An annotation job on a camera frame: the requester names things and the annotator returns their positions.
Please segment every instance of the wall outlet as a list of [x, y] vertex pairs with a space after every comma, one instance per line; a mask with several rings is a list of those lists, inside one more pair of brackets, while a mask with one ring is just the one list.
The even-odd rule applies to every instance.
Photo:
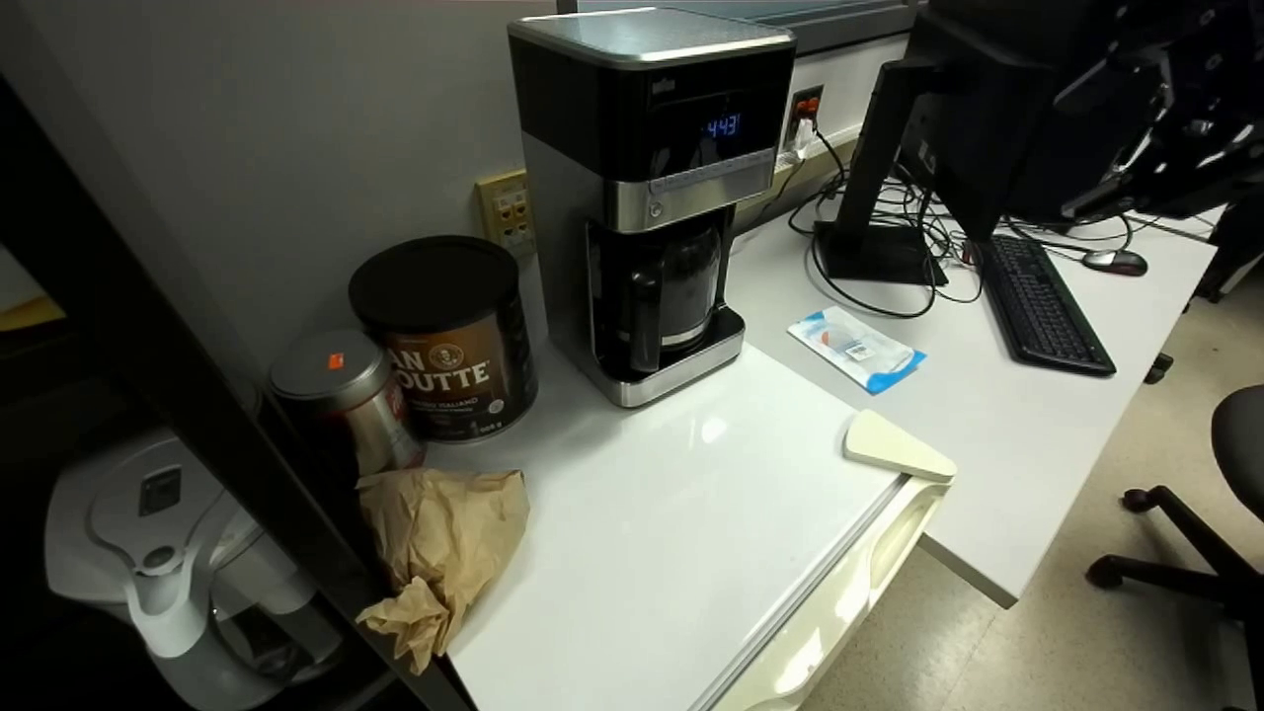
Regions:
[[792, 90], [792, 99], [790, 99], [790, 139], [792, 139], [792, 130], [798, 130], [798, 122], [802, 120], [816, 120], [820, 116], [820, 94], [825, 94], [825, 86], [802, 86], [802, 90]]
[[524, 169], [478, 180], [474, 194], [478, 194], [480, 230], [488, 241], [528, 241], [533, 239]]

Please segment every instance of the brown paper bag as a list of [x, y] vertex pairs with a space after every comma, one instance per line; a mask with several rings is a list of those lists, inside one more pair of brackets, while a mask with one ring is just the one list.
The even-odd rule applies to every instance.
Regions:
[[524, 528], [524, 484], [507, 476], [392, 472], [359, 484], [396, 596], [357, 622], [396, 638], [396, 661], [428, 672]]

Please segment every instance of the black office chair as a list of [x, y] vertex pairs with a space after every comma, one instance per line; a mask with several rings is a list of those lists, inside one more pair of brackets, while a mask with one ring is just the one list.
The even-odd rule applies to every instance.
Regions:
[[[1264, 523], [1264, 388], [1232, 392], [1214, 415], [1214, 451], [1227, 492]], [[1222, 601], [1245, 626], [1255, 700], [1264, 700], [1264, 579], [1223, 544], [1173, 492], [1124, 492], [1131, 513], [1164, 510], [1187, 544], [1218, 571], [1169, 571], [1135, 559], [1099, 559], [1086, 579], [1118, 590], [1124, 579], [1201, 601]]]

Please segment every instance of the black keyboard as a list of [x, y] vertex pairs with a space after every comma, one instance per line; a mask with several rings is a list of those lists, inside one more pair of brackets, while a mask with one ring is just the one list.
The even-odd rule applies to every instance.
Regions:
[[977, 257], [1010, 361], [1081, 377], [1114, 377], [1110, 351], [1039, 241], [993, 239], [977, 249]]

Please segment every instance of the white desk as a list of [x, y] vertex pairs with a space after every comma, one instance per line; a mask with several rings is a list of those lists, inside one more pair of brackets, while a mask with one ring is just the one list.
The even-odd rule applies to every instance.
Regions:
[[[839, 456], [852, 406], [885, 410], [960, 461], [928, 543], [997, 601], [1016, 601], [1214, 249], [1143, 235], [1147, 281], [1062, 266], [1118, 361], [1114, 378], [1010, 363], [981, 302], [935, 306], [914, 324], [870, 322], [928, 351], [875, 398], [787, 336], [828, 306], [802, 255], [787, 224], [736, 249], [728, 295], [749, 345], [703, 385], [629, 415], [546, 356], [542, 398], [521, 424], [432, 451], [434, 468], [521, 468], [528, 484], [524, 543], [451, 648], [478, 706], [802, 700], [939, 503], [919, 498], [918, 478]], [[972, 274], [950, 281], [956, 295], [977, 288]], [[856, 293], [887, 309], [923, 295]]]
[[[841, 402], [873, 406], [960, 461], [960, 478], [928, 525], [928, 543], [968, 582], [1010, 605], [1051, 548], [1214, 257], [1209, 244], [1159, 230], [1143, 230], [1135, 249], [1149, 263], [1149, 278], [1143, 281], [1053, 263], [1114, 356], [1114, 378], [1010, 363], [993, 306], [981, 295], [981, 306], [939, 302], [919, 322], [856, 314], [928, 351], [928, 363], [914, 378], [885, 395], [865, 395], [787, 336], [790, 322], [828, 306], [828, 295], [811, 281], [806, 241], [781, 222], [740, 241], [728, 302], [746, 318], [749, 345]], [[923, 306], [923, 288], [914, 286], [849, 286], [849, 293], [885, 309]], [[972, 295], [977, 278], [949, 270], [949, 293]]]
[[524, 472], [528, 523], [451, 661], [480, 711], [758, 706], [865, 622], [945, 488], [841, 460], [849, 406], [746, 349], [620, 410], [559, 356], [441, 472]]

